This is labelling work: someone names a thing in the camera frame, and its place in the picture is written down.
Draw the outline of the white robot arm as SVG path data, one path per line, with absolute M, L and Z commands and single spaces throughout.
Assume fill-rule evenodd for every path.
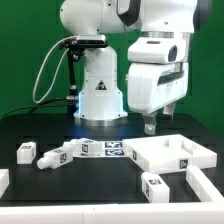
M 63 26 L 73 36 L 64 42 L 72 62 L 84 60 L 84 83 L 76 120 L 108 125 L 131 111 L 143 115 L 145 132 L 153 135 L 156 112 L 172 117 L 175 103 L 186 95 L 191 36 L 207 21 L 212 0 L 65 0 Z M 107 33 L 138 29 L 128 48 L 131 62 L 127 96 L 117 87 L 117 54 Z

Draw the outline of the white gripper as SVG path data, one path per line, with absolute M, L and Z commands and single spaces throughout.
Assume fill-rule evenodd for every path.
M 187 87 L 187 63 L 131 64 L 127 76 L 127 102 L 131 111 L 148 114 L 143 116 L 147 135 L 156 132 L 156 115 L 153 112 L 158 109 L 165 106 L 163 118 L 173 120 L 174 102 L 186 95 Z

